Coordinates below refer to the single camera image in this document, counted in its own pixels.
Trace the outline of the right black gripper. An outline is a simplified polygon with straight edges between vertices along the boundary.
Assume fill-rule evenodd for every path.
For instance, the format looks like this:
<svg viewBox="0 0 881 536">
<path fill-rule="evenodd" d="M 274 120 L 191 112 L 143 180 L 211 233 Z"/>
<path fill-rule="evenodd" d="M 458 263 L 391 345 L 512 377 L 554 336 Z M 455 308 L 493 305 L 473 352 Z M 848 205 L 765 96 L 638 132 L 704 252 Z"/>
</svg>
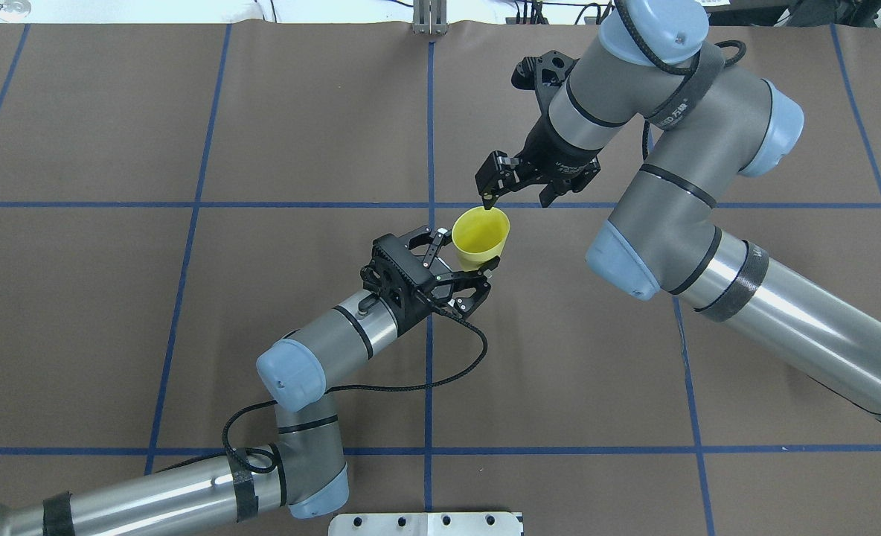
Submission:
<svg viewBox="0 0 881 536">
<path fill-rule="evenodd" d="M 558 197 L 565 196 L 581 182 L 579 176 L 596 159 L 600 149 L 584 150 L 569 144 L 548 119 L 539 119 L 521 150 L 521 157 L 509 157 L 493 150 L 475 174 L 475 186 L 484 210 L 491 210 L 499 197 L 539 184 L 543 177 L 549 183 L 539 193 L 540 207 L 548 208 Z"/>
</svg>

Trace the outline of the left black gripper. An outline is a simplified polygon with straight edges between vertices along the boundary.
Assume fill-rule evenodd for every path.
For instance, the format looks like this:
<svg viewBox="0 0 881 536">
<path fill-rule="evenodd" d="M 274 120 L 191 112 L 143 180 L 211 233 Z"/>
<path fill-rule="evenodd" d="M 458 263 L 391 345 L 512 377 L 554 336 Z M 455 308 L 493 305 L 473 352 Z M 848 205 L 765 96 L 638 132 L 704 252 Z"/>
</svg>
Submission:
<svg viewBox="0 0 881 536">
<path fill-rule="evenodd" d="M 449 229 L 423 226 L 402 237 L 384 234 L 373 241 L 371 261 L 360 277 L 363 288 L 388 307 L 398 334 L 439 307 L 465 320 L 487 298 L 489 278 L 501 258 L 489 259 L 475 270 L 455 271 L 441 257 L 441 248 L 452 240 Z"/>
</svg>

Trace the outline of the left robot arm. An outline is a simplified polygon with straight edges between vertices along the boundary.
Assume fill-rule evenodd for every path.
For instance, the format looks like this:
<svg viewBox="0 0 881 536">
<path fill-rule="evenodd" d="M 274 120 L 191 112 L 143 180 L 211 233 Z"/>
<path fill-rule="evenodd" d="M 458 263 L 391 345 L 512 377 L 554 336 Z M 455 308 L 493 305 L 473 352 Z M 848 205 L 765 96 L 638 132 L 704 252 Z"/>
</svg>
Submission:
<svg viewBox="0 0 881 536">
<path fill-rule="evenodd" d="M 446 248 L 464 253 L 457 232 L 423 226 L 377 237 L 358 291 L 257 358 L 269 398 L 227 418 L 219 450 L 24 508 L 0 503 L 0 535 L 195 535 L 279 508 L 300 519 L 339 510 L 350 492 L 336 393 L 441 385 L 347 384 L 346 377 L 433 316 L 479 333 L 469 318 L 487 298 L 501 255 L 451 266 L 441 257 Z"/>
</svg>

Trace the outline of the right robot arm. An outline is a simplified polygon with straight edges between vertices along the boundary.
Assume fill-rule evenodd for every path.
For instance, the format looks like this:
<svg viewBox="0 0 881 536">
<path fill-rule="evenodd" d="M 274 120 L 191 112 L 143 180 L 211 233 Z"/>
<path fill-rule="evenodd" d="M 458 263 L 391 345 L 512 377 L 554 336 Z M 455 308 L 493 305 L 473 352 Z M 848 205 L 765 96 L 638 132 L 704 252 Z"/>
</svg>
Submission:
<svg viewBox="0 0 881 536">
<path fill-rule="evenodd" d="M 618 1 L 581 58 L 524 58 L 512 84 L 535 92 L 538 121 L 518 155 L 488 156 L 478 194 L 492 209 L 530 185 L 543 207 L 580 192 L 640 115 L 661 136 L 588 248 L 591 270 L 642 301 L 678 296 L 881 423 L 881 322 L 710 220 L 736 177 L 791 152 L 804 113 L 739 66 L 743 43 L 709 43 L 708 27 L 696 1 Z"/>
</svg>

